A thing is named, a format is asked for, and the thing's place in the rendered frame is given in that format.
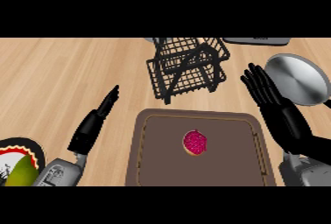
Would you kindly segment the grey flat appliance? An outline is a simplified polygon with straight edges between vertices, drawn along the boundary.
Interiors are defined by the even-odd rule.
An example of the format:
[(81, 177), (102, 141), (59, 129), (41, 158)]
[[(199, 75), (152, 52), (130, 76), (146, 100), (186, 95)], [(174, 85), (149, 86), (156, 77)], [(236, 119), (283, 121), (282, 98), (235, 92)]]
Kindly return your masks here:
[(258, 46), (285, 46), (289, 40), (289, 38), (223, 38), (226, 43)]

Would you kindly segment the green fruit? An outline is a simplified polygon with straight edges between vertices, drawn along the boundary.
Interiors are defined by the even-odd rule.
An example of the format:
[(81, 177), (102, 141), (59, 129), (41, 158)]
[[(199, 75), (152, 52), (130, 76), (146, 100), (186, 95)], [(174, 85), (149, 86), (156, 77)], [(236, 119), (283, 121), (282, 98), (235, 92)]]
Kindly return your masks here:
[(37, 180), (38, 171), (32, 166), (31, 157), (25, 155), (12, 170), (4, 185), (6, 186), (31, 186)]

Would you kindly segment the brown tray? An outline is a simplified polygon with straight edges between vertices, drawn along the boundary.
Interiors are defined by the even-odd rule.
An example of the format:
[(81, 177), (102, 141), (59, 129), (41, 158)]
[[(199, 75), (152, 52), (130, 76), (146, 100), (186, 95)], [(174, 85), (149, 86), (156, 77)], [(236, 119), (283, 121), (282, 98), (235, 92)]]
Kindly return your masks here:
[(261, 126), (244, 113), (145, 109), (131, 138), (128, 186), (273, 186)]

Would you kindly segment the silver frying pan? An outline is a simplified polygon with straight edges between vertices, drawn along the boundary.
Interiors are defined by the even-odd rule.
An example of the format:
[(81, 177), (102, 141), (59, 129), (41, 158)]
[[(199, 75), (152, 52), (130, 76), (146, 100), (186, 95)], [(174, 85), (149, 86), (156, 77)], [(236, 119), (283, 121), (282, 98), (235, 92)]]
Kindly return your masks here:
[(280, 95), (301, 106), (325, 104), (331, 108), (331, 81), (319, 66), (291, 53), (273, 55), (264, 65)]

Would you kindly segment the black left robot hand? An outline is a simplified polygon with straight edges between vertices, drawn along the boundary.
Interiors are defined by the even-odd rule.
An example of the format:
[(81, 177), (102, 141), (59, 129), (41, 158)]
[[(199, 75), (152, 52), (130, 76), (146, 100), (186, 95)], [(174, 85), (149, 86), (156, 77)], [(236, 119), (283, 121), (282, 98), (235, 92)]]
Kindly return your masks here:
[(87, 155), (99, 137), (103, 121), (109, 115), (114, 103), (119, 98), (119, 86), (109, 91), (97, 109), (93, 109), (82, 119), (69, 141), (68, 150)]

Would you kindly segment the black patterned plate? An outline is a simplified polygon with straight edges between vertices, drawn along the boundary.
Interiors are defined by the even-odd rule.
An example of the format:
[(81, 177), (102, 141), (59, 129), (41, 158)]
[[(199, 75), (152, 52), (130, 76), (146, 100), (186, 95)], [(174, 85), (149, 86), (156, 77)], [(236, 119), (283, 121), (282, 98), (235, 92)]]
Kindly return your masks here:
[(34, 140), (0, 140), (0, 186), (31, 186), (44, 167), (46, 155)]

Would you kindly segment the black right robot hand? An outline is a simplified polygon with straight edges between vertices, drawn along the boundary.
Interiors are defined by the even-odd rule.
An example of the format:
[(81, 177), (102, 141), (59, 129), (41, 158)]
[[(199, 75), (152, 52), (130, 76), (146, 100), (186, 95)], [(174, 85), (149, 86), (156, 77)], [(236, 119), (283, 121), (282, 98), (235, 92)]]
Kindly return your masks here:
[(313, 135), (294, 103), (282, 97), (266, 71), (248, 64), (241, 81), (261, 112), (266, 127), (285, 153), (331, 165), (331, 139)]

